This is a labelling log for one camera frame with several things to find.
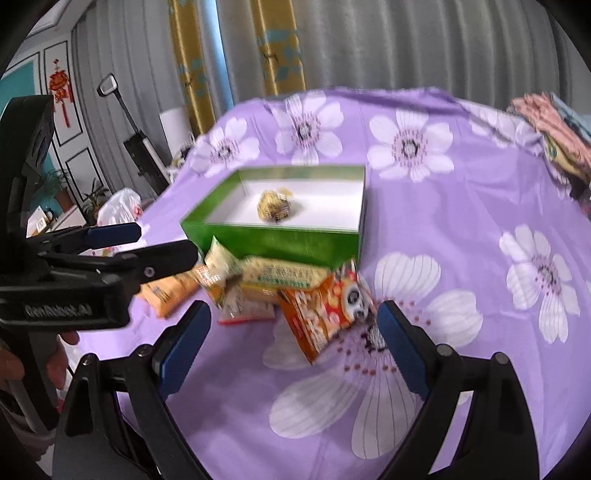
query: blue gripper pad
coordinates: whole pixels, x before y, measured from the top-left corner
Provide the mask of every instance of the blue gripper pad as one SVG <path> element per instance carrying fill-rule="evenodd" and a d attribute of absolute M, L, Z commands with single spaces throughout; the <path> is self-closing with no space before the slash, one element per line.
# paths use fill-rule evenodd
<path fill-rule="evenodd" d="M 396 316 L 385 303 L 382 303 L 378 308 L 377 323 L 379 332 L 394 357 L 408 389 L 425 401 L 431 391 L 427 384 L 425 362 Z"/>
<path fill-rule="evenodd" d="M 88 248 L 112 247 L 132 244 L 142 236 L 142 229 L 137 223 L 119 223 L 91 228 L 86 232 L 84 243 Z"/>
<path fill-rule="evenodd" d="M 168 327 L 156 342 L 152 367 L 160 379 L 163 400 L 180 390 L 211 325 L 209 306 L 194 301 L 179 323 Z"/>

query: screw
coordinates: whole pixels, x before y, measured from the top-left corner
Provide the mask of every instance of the screw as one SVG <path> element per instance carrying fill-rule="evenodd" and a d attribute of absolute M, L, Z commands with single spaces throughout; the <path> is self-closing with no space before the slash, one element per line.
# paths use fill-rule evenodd
<path fill-rule="evenodd" d="M 89 353 L 82 357 L 82 365 L 90 365 L 94 359 L 95 356 L 92 353 Z"/>
<path fill-rule="evenodd" d="M 441 356 L 450 356 L 453 353 L 452 347 L 442 343 L 441 345 L 437 345 L 437 353 Z"/>
<path fill-rule="evenodd" d="M 509 363 L 509 357 L 502 352 L 495 353 L 495 360 L 501 365 L 506 365 Z"/>
<path fill-rule="evenodd" d="M 152 352 L 152 345 L 140 345 L 136 350 L 138 356 L 148 356 Z"/>

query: curtain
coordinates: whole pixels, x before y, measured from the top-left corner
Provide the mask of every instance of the curtain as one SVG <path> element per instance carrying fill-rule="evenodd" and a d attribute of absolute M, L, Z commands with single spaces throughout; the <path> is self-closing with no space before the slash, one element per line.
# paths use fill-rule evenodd
<path fill-rule="evenodd" d="M 193 132 L 199 134 L 211 128 L 215 115 L 203 61 L 197 12 L 194 3 L 187 0 L 168 0 L 168 10 L 189 120 Z"/>
<path fill-rule="evenodd" d="M 251 0 L 267 95 L 306 89 L 291 0 Z"/>
<path fill-rule="evenodd" d="M 130 187 L 154 197 L 138 176 L 123 142 L 132 134 L 113 95 L 100 98 L 96 87 L 113 73 L 121 95 L 165 164 L 171 160 L 160 112 L 184 104 L 165 2 L 97 0 L 72 32 L 74 79 L 97 161 L 112 192 Z"/>
<path fill-rule="evenodd" d="M 535 0 L 216 2 L 235 103 L 337 85 L 438 86 L 505 109 L 525 92 L 570 103 L 586 84 L 572 76 L 580 56 Z"/>

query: teal wall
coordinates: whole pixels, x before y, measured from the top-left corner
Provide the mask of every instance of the teal wall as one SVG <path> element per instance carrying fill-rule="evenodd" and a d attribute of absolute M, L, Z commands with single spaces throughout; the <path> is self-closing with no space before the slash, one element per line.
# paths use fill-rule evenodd
<path fill-rule="evenodd" d="M 0 79 L 0 112 L 4 112 L 4 108 L 11 99 L 38 93 L 35 91 L 34 75 L 33 62 L 29 61 Z M 43 172 L 51 171 L 53 168 L 51 158 L 47 154 L 43 162 Z M 31 210 L 34 210 L 39 205 L 43 209 L 52 209 L 57 215 L 61 213 L 59 204 L 53 198 L 34 196 L 31 202 Z"/>

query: white wall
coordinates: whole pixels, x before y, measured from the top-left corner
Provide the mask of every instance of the white wall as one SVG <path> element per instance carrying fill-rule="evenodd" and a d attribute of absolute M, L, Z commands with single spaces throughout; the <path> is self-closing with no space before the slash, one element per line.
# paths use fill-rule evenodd
<path fill-rule="evenodd" d="M 7 73 L 11 69 L 32 61 L 34 66 L 35 91 L 39 94 L 52 94 L 48 89 L 49 78 L 54 73 L 53 60 L 60 60 L 59 66 L 66 71 L 73 92 L 73 102 L 66 99 L 67 117 L 70 122 L 68 128 L 64 122 L 61 104 L 56 104 L 54 120 L 56 134 L 50 147 L 50 157 L 55 168 L 63 168 L 69 172 L 74 180 L 72 193 L 82 201 L 85 194 L 90 193 L 94 179 L 106 186 L 105 178 L 100 170 L 96 155 L 90 143 L 88 131 L 82 117 L 77 86 L 73 75 L 71 35 L 61 34 L 51 40 L 37 43 L 27 51 L 19 51 L 11 62 Z"/>

